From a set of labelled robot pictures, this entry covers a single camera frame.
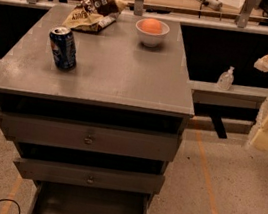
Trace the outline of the open bottom drawer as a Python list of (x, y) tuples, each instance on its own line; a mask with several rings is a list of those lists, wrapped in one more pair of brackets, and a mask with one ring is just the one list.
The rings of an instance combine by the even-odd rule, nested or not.
[(143, 194), (44, 182), (28, 214), (147, 214), (147, 201)]

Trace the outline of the brown chip bag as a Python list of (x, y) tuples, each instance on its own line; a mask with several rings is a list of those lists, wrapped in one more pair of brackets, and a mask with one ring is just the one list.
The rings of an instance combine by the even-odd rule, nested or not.
[(81, 0), (63, 25), (73, 30), (99, 32), (114, 23), (126, 6), (123, 0)]

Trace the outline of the clear sanitizer bottle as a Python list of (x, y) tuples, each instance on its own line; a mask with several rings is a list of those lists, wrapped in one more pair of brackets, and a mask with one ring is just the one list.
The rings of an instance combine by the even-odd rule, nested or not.
[(226, 72), (223, 72), (217, 81), (217, 87), (222, 90), (229, 90), (234, 80), (234, 68), (230, 67)]

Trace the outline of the grey metal rail shelf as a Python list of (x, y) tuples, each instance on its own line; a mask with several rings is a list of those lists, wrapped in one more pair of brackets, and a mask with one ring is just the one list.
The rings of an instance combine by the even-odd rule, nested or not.
[(259, 109), (268, 98), (267, 88), (233, 84), (229, 90), (224, 91), (215, 83), (191, 80), (187, 83), (195, 103)]

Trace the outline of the blue pepsi can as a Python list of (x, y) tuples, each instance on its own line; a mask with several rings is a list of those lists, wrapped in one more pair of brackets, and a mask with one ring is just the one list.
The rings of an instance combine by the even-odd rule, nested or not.
[(74, 34), (66, 26), (57, 26), (49, 33), (54, 62), (63, 71), (76, 67), (76, 45)]

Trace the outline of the orange fruit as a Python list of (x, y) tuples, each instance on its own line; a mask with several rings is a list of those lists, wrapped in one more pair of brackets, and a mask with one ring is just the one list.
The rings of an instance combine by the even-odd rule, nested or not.
[(160, 34), (162, 32), (162, 25), (157, 19), (148, 18), (141, 22), (141, 29), (149, 34)]

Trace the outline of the grey middle drawer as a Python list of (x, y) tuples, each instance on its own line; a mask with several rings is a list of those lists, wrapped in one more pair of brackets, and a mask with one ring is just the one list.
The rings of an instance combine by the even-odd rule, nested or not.
[(24, 179), (73, 184), (92, 188), (158, 194), (163, 175), (94, 168), (69, 163), (17, 158), (14, 164)]

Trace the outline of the grey top drawer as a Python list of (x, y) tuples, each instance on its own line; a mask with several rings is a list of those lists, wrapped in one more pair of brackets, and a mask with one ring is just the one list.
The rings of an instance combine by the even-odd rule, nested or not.
[(41, 116), (0, 112), (8, 140), (57, 148), (173, 161), (181, 139), (173, 134), (116, 129)]

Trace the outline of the white bowl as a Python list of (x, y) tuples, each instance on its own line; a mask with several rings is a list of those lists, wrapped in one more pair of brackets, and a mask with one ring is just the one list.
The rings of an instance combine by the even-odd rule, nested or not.
[(148, 32), (144, 32), (141, 29), (141, 22), (146, 19), (141, 19), (136, 22), (136, 30), (137, 36), (140, 39), (139, 41), (148, 47), (157, 47), (164, 41), (165, 36), (169, 33), (169, 26), (165, 24), (163, 21), (160, 21), (162, 25), (162, 32), (160, 34), (149, 34)]

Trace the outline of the grey drawer cabinet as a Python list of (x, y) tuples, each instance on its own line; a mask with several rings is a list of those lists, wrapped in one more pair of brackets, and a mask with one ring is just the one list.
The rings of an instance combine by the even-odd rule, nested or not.
[[(75, 35), (77, 65), (55, 67), (48, 33), (68, 16), (55, 5), (0, 61), (0, 112), (34, 115), (181, 138), (193, 114), (179, 23), (158, 47), (139, 42), (122, 15), (99, 34)], [(18, 158), (164, 175), (170, 161), (19, 143)]]

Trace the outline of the grey drawer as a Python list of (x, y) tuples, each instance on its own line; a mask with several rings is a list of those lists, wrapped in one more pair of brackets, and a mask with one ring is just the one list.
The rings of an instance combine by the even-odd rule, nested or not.
[(116, 129), (41, 116), (0, 112), (8, 140), (57, 148), (173, 161), (181, 139), (173, 134)]
[(73, 184), (92, 188), (158, 194), (163, 175), (94, 168), (69, 163), (17, 158), (14, 164), (24, 179)]

